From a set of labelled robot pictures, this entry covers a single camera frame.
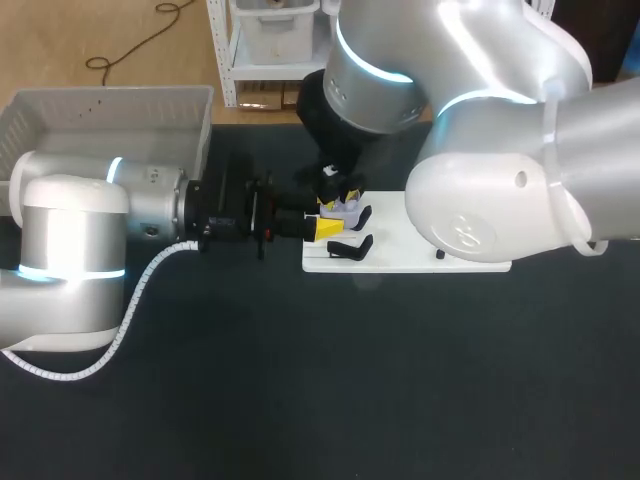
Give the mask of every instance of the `gray plastic bin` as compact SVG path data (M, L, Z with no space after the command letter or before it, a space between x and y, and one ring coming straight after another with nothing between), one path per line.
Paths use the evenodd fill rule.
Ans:
M31 150L179 166L199 179L209 150L212 102L209 86L17 92L0 114L0 215L11 214L11 172Z

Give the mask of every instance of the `yellow object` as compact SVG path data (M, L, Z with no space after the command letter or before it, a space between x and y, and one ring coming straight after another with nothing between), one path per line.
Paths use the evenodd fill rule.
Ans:
M347 194L347 199L346 201L348 202L349 200L352 200L353 198L355 198L357 195L360 194L360 190L351 190L348 194Z
M315 241L322 240L323 238L333 237L338 233L344 231L344 220L333 220L330 218L318 218L316 224L316 238Z

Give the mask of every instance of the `screw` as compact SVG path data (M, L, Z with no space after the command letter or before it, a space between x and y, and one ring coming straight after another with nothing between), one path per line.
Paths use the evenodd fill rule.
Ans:
M147 227L144 231L144 233L148 236L148 237L157 237L158 236L158 229L155 227Z

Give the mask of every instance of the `yellow block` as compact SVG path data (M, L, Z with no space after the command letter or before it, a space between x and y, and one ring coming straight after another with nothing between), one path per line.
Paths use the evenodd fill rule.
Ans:
M344 231L344 220L332 220L330 218L318 218L316 224L316 239L322 240L323 238L333 237L338 233Z

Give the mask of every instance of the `brown cable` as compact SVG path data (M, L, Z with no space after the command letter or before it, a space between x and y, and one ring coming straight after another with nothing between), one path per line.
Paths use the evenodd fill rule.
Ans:
M122 55L115 62L110 62L109 59L105 58L105 57L91 57L90 59L88 59L84 63L85 66L90 70L104 70L104 74L102 75L102 86L103 87L106 86L107 85L107 77L109 76L109 73L111 72L111 68L112 67L115 67L117 64L119 64L121 61L123 61L125 58L127 58L129 55L131 55L133 52L138 50L140 47L142 47L143 45L149 43L151 40L153 40L154 38L162 35L164 32L166 32L171 27L173 27L178 22L178 20L180 19L180 11L183 8L188 7L189 5L194 3L195 1L196 0L188 0L183 5L176 5L175 3L159 3L155 7L155 11L157 13L175 13L176 14L175 17L173 17L173 20L171 20L171 23L169 23L169 25L167 25L166 27L162 28L161 30L158 30L153 35L145 38L143 41L138 43L136 46L134 46L131 50L129 50L124 55Z

